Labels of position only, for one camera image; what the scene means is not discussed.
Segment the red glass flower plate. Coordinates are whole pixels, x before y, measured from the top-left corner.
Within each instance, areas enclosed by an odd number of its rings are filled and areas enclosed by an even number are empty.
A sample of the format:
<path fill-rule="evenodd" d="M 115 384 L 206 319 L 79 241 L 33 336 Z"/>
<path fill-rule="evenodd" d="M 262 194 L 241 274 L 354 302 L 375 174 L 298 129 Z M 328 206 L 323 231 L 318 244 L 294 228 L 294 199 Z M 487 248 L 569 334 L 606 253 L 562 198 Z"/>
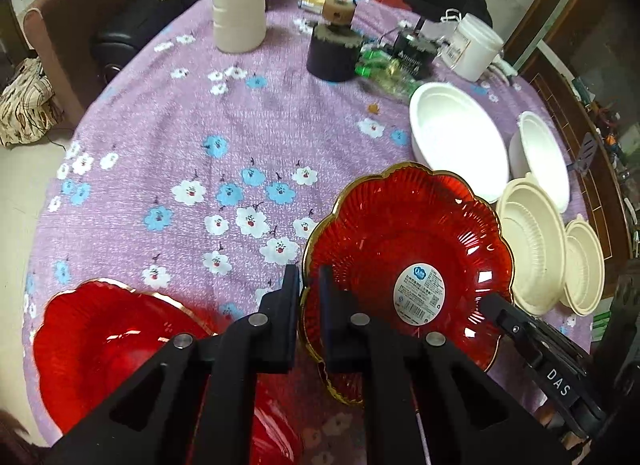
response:
<path fill-rule="evenodd" d="M 478 304 L 491 293 L 512 298 L 513 255 L 494 210 L 458 175 L 405 162 L 361 177 L 307 241 L 299 332 L 330 394 L 357 405 L 360 379 L 326 367 L 323 266 L 366 315 L 405 335 L 442 333 L 480 370 L 494 364 L 501 334 Z"/>

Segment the large cream plastic bowl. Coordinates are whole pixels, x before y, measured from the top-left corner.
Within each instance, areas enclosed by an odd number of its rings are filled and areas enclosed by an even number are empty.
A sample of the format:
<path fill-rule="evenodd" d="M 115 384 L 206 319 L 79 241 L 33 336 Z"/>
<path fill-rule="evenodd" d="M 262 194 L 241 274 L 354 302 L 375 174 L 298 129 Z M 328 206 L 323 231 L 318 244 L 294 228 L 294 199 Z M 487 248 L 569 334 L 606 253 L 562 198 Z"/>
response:
<path fill-rule="evenodd" d="M 545 315 L 564 292 L 566 234 L 560 213 L 531 173 L 508 183 L 496 213 L 513 256 L 514 301 L 531 315 Z"/>

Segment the large white foam bowl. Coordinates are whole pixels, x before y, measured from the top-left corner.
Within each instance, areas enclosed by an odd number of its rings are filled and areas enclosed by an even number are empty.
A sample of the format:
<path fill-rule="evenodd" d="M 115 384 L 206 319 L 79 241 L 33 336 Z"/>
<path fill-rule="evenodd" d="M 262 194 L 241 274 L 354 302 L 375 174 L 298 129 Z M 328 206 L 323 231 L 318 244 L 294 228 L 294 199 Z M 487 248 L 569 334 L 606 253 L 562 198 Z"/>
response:
<path fill-rule="evenodd" d="M 423 84 L 411 96 L 409 120 L 418 162 L 458 175 L 488 203 L 498 201 L 510 176 L 506 145 L 474 98 L 448 83 Z"/>

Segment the small cream plastic bowl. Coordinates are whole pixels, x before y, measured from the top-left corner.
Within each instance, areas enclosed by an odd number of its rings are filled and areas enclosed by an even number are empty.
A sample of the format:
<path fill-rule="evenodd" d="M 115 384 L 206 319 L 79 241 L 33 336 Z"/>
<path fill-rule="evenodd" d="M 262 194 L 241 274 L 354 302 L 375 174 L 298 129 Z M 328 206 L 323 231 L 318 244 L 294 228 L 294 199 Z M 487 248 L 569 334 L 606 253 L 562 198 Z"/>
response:
<path fill-rule="evenodd" d="M 587 317 L 600 303 L 604 282 L 604 256 L 596 231 L 581 214 L 565 227 L 566 269 L 561 303 L 575 315 Z"/>

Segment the purple floral tablecloth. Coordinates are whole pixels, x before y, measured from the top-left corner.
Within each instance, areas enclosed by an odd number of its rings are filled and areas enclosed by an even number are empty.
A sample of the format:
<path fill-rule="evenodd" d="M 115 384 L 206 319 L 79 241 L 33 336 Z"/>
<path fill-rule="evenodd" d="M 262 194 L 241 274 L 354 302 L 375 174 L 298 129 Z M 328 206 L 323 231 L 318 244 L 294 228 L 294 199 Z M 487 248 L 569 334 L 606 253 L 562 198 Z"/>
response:
<path fill-rule="evenodd" d="M 269 0 L 258 49 L 213 43 L 200 0 L 80 121 L 30 256 L 23 343 L 50 301 L 94 277 L 233 320 L 277 289 L 309 229 L 361 176 L 411 158 L 405 104 L 307 72 L 298 0 Z"/>

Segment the small white foam bowl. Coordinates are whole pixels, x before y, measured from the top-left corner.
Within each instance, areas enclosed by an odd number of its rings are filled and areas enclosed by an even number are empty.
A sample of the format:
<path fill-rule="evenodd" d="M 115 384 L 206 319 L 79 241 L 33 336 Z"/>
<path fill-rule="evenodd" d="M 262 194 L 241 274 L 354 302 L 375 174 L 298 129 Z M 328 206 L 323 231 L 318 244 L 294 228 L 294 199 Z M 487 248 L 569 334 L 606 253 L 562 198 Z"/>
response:
<path fill-rule="evenodd" d="M 558 211 L 565 213 L 570 203 L 566 164 L 551 129 L 540 116 L 530 111 L 518 115 L 508 153 L 512 177 L 524 178 L 531 173 Z"/>

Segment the purple phone stand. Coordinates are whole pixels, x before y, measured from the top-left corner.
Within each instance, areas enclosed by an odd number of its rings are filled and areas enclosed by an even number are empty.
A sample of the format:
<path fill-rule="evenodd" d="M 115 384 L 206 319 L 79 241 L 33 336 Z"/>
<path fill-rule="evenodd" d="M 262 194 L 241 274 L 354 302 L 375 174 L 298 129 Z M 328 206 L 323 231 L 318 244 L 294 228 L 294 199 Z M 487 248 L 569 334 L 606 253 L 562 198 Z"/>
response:
<path fill-rule="evenodd" d="M 598 143 L 597 140 L 590 133 L 585 133 L 584 139 L 582 139 L 582 143 L 580 144 L 578 154 L 573 164 L 573 170 L 578 173 L 580 176 L 585 176 L 585 174 L 590 170 L 590 166 L 596 153 L 598 151 Z"/>

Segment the patterned blanket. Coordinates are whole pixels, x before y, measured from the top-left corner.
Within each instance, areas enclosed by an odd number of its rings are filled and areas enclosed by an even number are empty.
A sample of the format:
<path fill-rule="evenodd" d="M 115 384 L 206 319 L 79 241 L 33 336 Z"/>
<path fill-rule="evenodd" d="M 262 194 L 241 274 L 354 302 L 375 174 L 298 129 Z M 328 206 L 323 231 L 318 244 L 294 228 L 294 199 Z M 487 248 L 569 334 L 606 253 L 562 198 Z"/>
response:
<path fill-rule="evenodd" d="M 63 115 L 41 60 L 25 59 L 1 92 L 2 147 L 34 144 L 61 123 Z"/>

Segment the green plastic wrapper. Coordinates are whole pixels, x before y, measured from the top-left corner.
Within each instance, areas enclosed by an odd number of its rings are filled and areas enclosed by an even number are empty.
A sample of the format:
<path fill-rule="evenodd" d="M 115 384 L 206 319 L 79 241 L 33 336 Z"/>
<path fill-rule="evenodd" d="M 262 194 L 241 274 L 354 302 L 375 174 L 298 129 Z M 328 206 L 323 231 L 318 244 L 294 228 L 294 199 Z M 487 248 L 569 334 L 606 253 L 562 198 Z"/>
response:
<path fill-rule="evenodd" d="M 360 52 L 355 73 L 387 97 L 408 103 L 423 82 L 416 80 L 400 61 L 381 49 Z"/>

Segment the black round tin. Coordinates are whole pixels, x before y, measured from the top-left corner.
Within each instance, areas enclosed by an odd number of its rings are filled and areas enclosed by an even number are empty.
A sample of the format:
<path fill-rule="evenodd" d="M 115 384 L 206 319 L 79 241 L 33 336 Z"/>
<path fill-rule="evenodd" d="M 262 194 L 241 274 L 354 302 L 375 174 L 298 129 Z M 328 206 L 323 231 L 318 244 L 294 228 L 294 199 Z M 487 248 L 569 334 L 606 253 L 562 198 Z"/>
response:
<path fill-rule="evenodd" d="M 401 30 L 392 47 L 392 56 L 415 79 L 426 80 L 432 76 L 433 61 L 438 46 L 413 30 Z"/>

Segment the white plastic jar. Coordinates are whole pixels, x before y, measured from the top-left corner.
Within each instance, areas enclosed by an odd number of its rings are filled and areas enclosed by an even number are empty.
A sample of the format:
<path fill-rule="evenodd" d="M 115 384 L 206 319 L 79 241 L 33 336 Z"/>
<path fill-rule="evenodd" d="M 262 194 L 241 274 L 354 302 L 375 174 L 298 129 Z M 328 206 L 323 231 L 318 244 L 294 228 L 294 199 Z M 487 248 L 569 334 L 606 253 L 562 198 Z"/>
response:
<path fill-rule="evenodd" d="M 466 14 L 440 50 L 445 66 L 468 82 L 476 82 L 500 54 L 503 39 L 480 18 Z"/>

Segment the black cylinder with spool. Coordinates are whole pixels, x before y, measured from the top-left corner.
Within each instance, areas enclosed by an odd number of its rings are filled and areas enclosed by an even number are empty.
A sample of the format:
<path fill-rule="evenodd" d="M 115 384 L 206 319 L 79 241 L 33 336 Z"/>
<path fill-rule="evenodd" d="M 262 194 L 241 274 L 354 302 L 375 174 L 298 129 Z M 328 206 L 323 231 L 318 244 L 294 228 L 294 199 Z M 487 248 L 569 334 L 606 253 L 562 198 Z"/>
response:
<path fill-rule="evenodd" d="M 342 0 L 326 0 L 323 21 L 311 34 L 306 69 L 322 81 L 343 83 L 355 76 L 364 38 L 352 29 L 356 5 Z"/>

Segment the wooden cabinet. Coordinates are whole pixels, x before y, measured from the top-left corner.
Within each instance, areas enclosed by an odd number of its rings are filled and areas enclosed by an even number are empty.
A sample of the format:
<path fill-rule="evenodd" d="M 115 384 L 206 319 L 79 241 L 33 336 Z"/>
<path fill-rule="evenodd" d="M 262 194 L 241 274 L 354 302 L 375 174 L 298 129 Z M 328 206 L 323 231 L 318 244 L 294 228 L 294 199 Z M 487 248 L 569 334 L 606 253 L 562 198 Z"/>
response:
<path fill-rule="evenodd" d="M 639 0 L 534 0 L 506 58 L 541 96 L 577 170 L 612 296 L 639 254 Z M 587 138 L 596 147 L 578 170 Z"/>

